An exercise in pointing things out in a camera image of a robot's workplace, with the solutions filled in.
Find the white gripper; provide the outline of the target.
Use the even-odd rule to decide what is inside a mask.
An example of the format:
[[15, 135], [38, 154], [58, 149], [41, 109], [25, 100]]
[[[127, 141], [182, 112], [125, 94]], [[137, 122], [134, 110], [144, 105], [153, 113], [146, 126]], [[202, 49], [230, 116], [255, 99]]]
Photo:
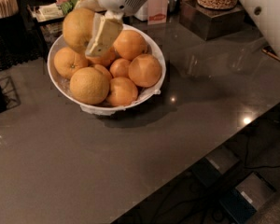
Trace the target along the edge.
[[86, 8], [94, 12], [98, 11], [100, 7], [107, 10], [104, 15], [99, 13], [94, 15], [92, 37], [85, 54], [91, 57], [104, 55], [123, 29], [122, 13], [131, 16], [136, 13], [146, 1], [147, 0], [77, 0], [75, 8]]

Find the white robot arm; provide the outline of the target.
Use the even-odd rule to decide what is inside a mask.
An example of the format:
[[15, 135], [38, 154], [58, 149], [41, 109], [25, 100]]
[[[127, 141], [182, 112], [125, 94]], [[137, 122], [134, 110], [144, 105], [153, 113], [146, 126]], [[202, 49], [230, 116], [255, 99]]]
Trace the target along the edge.
[[[95, 13], [85, 53], [100, 56], [123, 29], [122, 17], [132, 16], [147, 0], [78, 0], [77, 8]], [[239, 0], [280, 59], [280, 0]]]

